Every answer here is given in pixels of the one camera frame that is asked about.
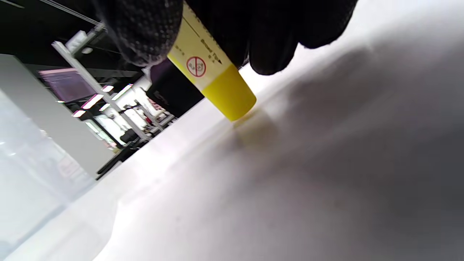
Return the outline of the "person's right hand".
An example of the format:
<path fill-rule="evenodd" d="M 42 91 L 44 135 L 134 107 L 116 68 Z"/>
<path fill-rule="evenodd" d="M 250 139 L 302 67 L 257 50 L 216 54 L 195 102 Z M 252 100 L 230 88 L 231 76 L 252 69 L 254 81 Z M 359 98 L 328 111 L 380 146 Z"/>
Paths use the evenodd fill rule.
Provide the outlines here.
<path fill-rule="evenodd" d="M 95 0 L 110 38 L 129 63 L 167 58 L 187 3 L 232 63 L 260 75 L 285 69 L 298 44 L 317 49 L 345 31 L 356 0 Z"/>

